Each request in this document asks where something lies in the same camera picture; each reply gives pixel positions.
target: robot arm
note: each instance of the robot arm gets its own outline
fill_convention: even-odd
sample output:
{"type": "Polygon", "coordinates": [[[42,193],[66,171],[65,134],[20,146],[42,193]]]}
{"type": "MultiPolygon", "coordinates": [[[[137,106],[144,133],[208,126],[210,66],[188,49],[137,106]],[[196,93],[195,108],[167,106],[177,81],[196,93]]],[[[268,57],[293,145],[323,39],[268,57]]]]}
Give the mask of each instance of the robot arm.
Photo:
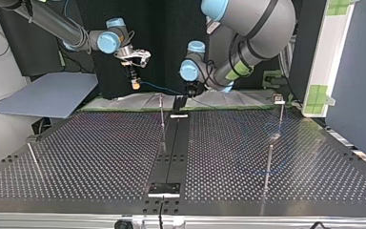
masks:
{"type": "Polygon", "coordinates": [[[128,32],[122,18],[107,21],[105,31],[87,32],[70,18],[58,14],[48,4],[38,0],[0,0],[0,7],[16,11],[30,23],[50,32],[61,39],[69,50],[113,54],[126,68],[132,87],[135,90],[140,88],[137,67],[145,68],[151,54],[132,47],[133,32],[128,32]]]}
{"type": "Polygon", "coordinates": [[[239,77],[250,75],[261,61],[278,55],[288,44],[295,27],[295,9],[291,0],[203,0],[201,9],[213,21],[232,29],[245,38],[235,53],[216,70],[204,63],[205,45],[189,44],[180,69],[188,85],[188,96],[195,96],[195,85],[203,83],[228,92],[239,77]]]}

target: black metal plate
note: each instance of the black metal plate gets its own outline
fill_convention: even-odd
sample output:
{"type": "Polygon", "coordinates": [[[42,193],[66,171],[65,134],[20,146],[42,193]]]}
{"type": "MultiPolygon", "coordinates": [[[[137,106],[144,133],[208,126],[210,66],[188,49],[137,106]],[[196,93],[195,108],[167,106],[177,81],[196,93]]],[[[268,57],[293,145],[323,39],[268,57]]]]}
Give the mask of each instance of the black metal plate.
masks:
{"type": "Polygon", "coordinates": [[[159,113],[78,114],[0,164],[0,212],[142,214],[162,139],[159,113]]]}
{"type": "Polygon", "coordinates": [[[179,214],[366,217],[366,163],[311,119],[285,111],[280,127],[279,116],[279,110],[191,113],[179,214]]]}

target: black curtain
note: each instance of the black curtain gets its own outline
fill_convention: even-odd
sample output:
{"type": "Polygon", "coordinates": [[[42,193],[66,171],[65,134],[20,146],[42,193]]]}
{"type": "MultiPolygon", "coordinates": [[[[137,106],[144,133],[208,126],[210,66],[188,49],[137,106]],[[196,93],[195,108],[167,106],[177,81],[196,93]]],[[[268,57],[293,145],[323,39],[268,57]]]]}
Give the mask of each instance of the black curtain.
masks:
{"type": "MultiPolygon", "coordinates": [[[[146,69],[141,70],[143,81],[159,87],[184,92],[178,71],[192,40],[208,45],[206,18],[198,0],[78,0],[78,7],[87,30],[104,30],[108,19],[121,16],[129,31],[135,31],[135,48],[152,53],[146,69]]],[[[102,52],[92,54],[105,98],[136,93],[123,74],[120,62],[102,52]]],[[[163,92],[144,85],[139,92],[163,92]]]]}

